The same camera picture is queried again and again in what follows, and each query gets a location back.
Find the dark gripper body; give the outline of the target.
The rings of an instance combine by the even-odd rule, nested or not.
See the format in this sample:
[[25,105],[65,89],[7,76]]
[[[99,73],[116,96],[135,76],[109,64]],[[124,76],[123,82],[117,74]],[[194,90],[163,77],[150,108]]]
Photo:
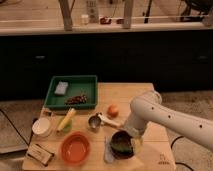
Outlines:
[[115,158],[131,158],[134,155],[131,136],[126,131],[118,131],[112,136],[110,148]]

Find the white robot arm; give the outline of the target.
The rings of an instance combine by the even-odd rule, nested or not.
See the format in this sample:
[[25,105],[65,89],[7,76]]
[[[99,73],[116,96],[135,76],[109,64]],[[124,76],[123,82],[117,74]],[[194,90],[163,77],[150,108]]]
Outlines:
[[121,129],[134,138],[141,138],[149,122],[167,127],[213,152],[213,121],[163,106],[161,95],[154,90],[131,100],[130,114]]

